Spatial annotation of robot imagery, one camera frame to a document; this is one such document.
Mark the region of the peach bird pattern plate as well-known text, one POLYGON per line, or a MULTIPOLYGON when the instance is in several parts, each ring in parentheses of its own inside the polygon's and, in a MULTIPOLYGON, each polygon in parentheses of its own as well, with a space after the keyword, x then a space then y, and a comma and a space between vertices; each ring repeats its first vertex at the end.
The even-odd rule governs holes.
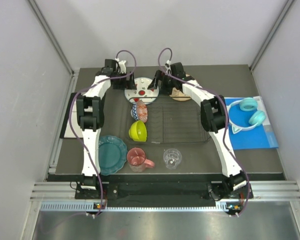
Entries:
POLYGON ((179 102, 185 102, 191 100, 191 97, 184 94, 181 90, 176 89, 175 87, 172 89, 171 94, 169 95, 173 100, 179 102))

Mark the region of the white watermelon pattern plate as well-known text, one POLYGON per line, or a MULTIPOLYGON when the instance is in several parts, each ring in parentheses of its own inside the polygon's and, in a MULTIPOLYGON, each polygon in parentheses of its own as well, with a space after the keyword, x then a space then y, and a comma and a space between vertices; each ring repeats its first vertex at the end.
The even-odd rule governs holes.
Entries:
POLYGON ((146 105, 154 102, 159 96, 159 88, 148 89, 152 83, 152 79, 148 77, 138 77, 134 79, 136 89, 126 89, 124 91, 125 98, 132 104, 142 100, 146 105))

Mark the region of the blue red patterned bowl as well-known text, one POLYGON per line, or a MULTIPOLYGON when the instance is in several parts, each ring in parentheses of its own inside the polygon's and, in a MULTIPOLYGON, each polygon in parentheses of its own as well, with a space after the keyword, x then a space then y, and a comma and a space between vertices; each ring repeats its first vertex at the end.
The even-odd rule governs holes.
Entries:
POLYGON ((148 120, 148 109, 142 100, 139 100, 132 105, 130 113, 132 118, 136 121, 146 123, 148 120))

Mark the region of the lime green bowl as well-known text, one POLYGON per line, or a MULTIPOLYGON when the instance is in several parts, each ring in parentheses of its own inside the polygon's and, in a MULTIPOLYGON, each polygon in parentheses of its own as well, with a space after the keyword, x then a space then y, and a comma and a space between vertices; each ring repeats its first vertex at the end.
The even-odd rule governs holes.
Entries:
POLYGON ((141 120, 135 121, 128 130, 129 137, 135 142, 146 142, 148 137, 147 128, 141 120))

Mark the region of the teal scalloped plate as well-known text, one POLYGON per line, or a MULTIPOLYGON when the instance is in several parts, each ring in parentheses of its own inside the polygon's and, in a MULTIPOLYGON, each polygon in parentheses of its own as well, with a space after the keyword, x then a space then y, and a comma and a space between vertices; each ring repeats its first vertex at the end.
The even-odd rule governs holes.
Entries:
POLYGON ((98 143, 100 173, 103 176, 117 173, 125 165, 127 153, 127 146, 120 138, 112 135, 101 136, 98 143))

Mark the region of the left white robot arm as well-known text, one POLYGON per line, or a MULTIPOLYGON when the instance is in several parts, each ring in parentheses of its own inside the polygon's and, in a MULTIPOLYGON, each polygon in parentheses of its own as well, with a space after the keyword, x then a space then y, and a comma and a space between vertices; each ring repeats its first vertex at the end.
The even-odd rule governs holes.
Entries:
POLYGON ((105 122, 105 95, 110 88, 128 89, 129 83, 133 81, 134 72, 127 72, 126 62, 118 57, 106 59, 92 85, 78 91, 70 107, 76 107, 76 121, 82 133, 81 137, 77 133, 74 134, 84 150, 82 175, 91 180, 83 182, 81 187, 95 199, 104 191, 100 177, 99 138, 105 122))

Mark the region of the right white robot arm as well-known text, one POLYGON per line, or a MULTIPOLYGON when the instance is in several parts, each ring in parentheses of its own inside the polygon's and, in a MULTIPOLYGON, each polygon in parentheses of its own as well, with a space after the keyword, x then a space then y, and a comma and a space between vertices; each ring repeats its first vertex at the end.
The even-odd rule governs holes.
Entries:
POLYGON ((235 198, 243 188, 251 190, 249 177, 238 163, 230 136, 229 115, 222 95, 204 89, 191 75, 187 76, 182 63, 168 60, 165 67, 160 66, 155 73, 151 87, 161 81, 161 88, 171 93, 173 88, 180 90, 200 106, 200 119, 203 129, 211 136, 221 162, 223 192, 235 198))

